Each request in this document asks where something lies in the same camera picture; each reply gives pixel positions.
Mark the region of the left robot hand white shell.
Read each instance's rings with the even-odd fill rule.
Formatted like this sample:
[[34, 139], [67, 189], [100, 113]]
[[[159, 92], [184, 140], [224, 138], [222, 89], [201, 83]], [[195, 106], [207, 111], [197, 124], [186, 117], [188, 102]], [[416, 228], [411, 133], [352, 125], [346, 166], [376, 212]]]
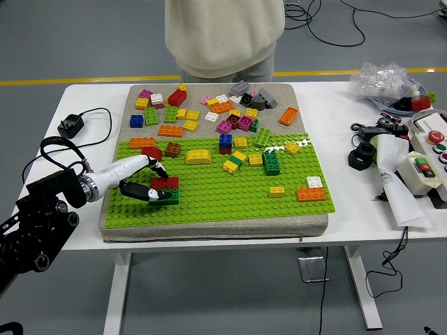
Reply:
[[160, 202], [171, 199], [173, 197], [171, 192], [158, 191], [126, 181], [126, 178], [143, 168], [151, 169], [164, 179], [168, 178], [166, 169], [160, 161], [151, 156], [137, 155], [120, 159], [100, 172], [85, 173], [79, 180], [88, 202], [101, 199], [110, 188], [119, 188], [122, 195], [142, 201]]

